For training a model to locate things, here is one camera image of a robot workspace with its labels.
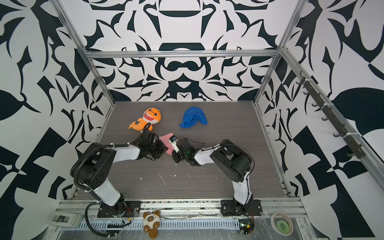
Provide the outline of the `pink paper sheet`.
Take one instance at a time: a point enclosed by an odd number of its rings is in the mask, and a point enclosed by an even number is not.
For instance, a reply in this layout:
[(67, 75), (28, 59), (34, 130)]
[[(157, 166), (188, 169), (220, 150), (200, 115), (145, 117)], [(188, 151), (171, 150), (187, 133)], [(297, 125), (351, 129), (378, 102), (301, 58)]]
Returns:
[(160, 140), (164, 143), (165, 147), (168, 148), (166, 153), (169, 154), (170, 156), (172, 155), (172, 152), (175, 150), (173, 145), (170, 142), (170, 138), (173, 135), (174, 135), (173, 133), (170, 133), (160, 137)]

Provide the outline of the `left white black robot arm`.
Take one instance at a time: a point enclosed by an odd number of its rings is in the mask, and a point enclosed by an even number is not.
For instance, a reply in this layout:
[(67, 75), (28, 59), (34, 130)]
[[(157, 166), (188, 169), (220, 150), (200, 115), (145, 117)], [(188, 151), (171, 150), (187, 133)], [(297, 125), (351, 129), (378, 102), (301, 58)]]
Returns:
[(109, 215), (123, 215), (127, 207), (125, 197), (109, 180), (112, 165), (143, 158), (154, 161), (167, 150), (159, 136), (148, 131), (141, 133), (132, 143), (92, 143), (73, 165), (70, 175), (74, 185), (90, 193)]

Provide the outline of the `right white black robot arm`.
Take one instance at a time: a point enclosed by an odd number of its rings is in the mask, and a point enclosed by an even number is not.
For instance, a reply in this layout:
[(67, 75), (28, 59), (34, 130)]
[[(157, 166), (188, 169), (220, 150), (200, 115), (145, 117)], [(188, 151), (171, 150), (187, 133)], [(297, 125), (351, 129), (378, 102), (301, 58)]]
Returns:
[(255, 162), (245, 149), (235, 145), (228, 139), (210, 148), (194, 148), (188, 139), (169, 138), (174, 148), (172, 157), (176, 163), (182, 160), (191, 166), (216, 164), (219, 169), (232, 181), (234, 197), (223, 200), (221, 213), (224, 216), (250, 216), (253, 209), (261, 209), (254, 201), (250, 188), (250, 174)]

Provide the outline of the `orange shark plush toy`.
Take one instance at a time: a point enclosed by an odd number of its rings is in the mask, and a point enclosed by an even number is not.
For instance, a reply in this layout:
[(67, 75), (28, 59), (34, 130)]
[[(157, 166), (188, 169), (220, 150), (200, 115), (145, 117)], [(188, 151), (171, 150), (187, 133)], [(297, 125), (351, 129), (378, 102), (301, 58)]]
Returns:
[(161, 121), (162, 115), (161, 111), (157, 108), (149, 108), (145, 110), (143, 117), (139, 118), (136, 122), (132, 122), (129, 126), (129, 129), (134, 129), (135, 131), (143, 131), (145, 126), (148, 125), (148, 130), (153, 129), (153, 125)]

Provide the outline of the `blue cloth cap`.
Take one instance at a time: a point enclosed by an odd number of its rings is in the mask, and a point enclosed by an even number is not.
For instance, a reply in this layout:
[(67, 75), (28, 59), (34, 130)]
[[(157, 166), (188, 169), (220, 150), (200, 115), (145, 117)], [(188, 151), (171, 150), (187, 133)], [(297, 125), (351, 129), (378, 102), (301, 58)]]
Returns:
[(180, 127), (190, 128), (196, 125), (197, 122), (200, 122), (203, 125), (208, 124), (205, 112), (199, 107), (190, 107), (185, 111)]

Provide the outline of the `brown white plush toy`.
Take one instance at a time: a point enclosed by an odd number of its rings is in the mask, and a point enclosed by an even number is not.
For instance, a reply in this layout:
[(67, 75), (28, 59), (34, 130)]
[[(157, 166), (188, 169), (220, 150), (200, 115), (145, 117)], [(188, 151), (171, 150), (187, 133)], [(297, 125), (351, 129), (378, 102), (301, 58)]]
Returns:
[(152, 240), (158, 236), (158, 228), (160, 227), (160, 210), (143, 213), (143, 230), (148, 233)]

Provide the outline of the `small electronics board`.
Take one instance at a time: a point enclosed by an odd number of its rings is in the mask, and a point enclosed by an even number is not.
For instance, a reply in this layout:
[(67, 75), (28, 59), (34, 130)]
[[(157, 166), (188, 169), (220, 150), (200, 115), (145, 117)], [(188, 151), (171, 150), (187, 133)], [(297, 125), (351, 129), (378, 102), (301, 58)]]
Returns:
[(250, 235), (254, 230), (255, 224), (251, 219), (239, 219), (239, 231), (243, 235)]

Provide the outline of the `white switch box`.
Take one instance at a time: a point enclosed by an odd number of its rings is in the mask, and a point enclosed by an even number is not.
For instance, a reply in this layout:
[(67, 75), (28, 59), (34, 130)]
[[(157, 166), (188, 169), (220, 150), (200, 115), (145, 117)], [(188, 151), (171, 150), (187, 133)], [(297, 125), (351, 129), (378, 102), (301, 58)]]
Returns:
[(65, 228), (78, 228), (82, 219), (83, 215), (55, 212), (51, 218), (50, 225)]

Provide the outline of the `black hook rail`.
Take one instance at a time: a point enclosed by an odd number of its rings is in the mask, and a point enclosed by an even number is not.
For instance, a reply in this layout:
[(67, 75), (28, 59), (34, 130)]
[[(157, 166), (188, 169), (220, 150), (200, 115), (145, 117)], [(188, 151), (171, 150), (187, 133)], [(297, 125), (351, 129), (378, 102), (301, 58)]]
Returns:
[(341, 120), (341, 114), (338, 114), (335, 105), (326, 101), (327, 97), (316, 87), (316, 82), (304, 77), (302, 71), (300, 72), (300, 78), (297, 84), (303, 85), (307, 90), (307, 92), (304, 92), (304, 95), (311, 96), (315, 101), (315, 104), (312, 104), (312, 106), (321, 110), (326, 116), (322, 118), (322, 121), (329, 121), (337, 131), (337, 134), (333, 134), (333, 136), (335, 138), (342, 138), (352, 151), (347, 156), (357, 157), (358, 159), (365, 157), (367, 154), (363, 150), (361, 142), (356, 139), (357, 133), (348, 130), (346, 123)]

